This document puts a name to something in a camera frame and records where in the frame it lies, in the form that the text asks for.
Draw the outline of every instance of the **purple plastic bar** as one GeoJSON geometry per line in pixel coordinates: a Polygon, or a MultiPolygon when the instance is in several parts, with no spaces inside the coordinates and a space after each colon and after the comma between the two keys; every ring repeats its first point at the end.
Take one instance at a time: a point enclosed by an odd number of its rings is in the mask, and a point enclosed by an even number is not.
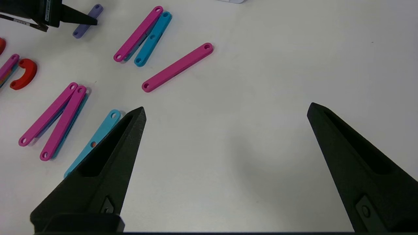
{"type": "Polygon", "coordinates": [[[142,84],[142,90],[144,90],[145,92],[153,91],[155,88],[161,86],[162,84],[172,79],[182,71],[199,62],[206,56],[210,55],[212,52],[212,44],[205,43],[201,45],[200,47],[196,48],[194,51],[190,52],[180,60],[176,61],[174,64],[168,66],[163,71],[157,73],[150,79],[146,80],[142,84]]]}
{"type": "Polygon", "coordinates": [[[45,147],[41,152],[40,159],[43,161],[48,161],[54,156],[62,138],[64,137],[67,129],[70,127],[74,115],[77,113],[78,107],[84,99],[86,94],[86,87],[79,86],[75,90],[76,91],[71,96],[70,101],[68,101],[68,104],[65,107],[61,117],[59,118],[56,127],[52,131],[51,136],[49,137],[45,147]]]}
{"type": "Polygon", "coordinates": [[[122,47],[113,56],[116,62],[121,62],[127,57],[132,49],[138,44],[139,40],[155,25],[164,9],[162,6],[156,6],[144,19],[144,21],[135,29],[128,40],[122,45],[122,47]]]}
{"type": "Polygon", "coordinates": [[[58,98],[46,109],[46,111],[36,120],[35,123],[19,139],[20,146],[27,146],[39,133],[52,121],[52,119],[67,104],[77,89],[78,84],[70,83],[58,98]]]}
{"type": "Polygon", "coordinates": [[[13,54],[6,61],[6,63],[0,69],[0,79],[7,75],[7,73],[13,68],[13,66],[19,61],[19,55],[13,54]]]}
{"type": "MultiPolygon", "coordinates": [[[[100,13],[102,13],[103,7],[100,4],[94,5],[94,7],[90,10],[89,16],[93,17],[94,19],[97,19],[99,17],[100,13]]],[[[79,25],[76,30],[73,32],[73,36],[77,39],[81,38],[87,31],[87,29],[90,28],[90,25],[79,25]]]]}

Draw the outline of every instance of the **white table surface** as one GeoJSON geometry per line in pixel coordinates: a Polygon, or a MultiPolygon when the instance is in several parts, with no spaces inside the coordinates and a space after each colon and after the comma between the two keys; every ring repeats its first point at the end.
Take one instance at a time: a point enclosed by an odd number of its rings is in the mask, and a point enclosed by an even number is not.
{"type": "Polygon", "coordinates": [[[0,230],[31,234],[30,212],[58,185],[111,109],[147,123],[121,217],[125,231],[352,231],[311,130],[333,110],[418,179],[418,1],[64,0],[99,26],[47,33],[0,20],[35,79],[0,89],[0,230]],[[156,5],[173,19],[145,67],[113,55],[156,5]],[[151,93],[141,84],[211,42],[212,55],[151,93]],[[70,83],[92,93],[58,157],[18,139],[70,83]]]}

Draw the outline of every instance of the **red curved piece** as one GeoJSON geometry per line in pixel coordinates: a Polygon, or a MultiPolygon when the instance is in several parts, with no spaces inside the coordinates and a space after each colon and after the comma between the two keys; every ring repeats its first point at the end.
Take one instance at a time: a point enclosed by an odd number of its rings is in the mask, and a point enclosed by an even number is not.
{"type": "Polygon", "coordinates": [[[22,59],[19,62],[19,67],[26,69],[26,71],[21,78],[14,80],[12,83],[10,83],[10,88],[14,90],[19,90],[26,87],[29,84],[29,82],[32,81],[33,77],[36,74],[36,71],[38,70],[36,63],[30,59],[22,59]]]}
{"type": "Polygon", "coordinates": [[[6,48],[6,40],[0,38],[0,55],[3,53],[4,48],[6,48]]]}

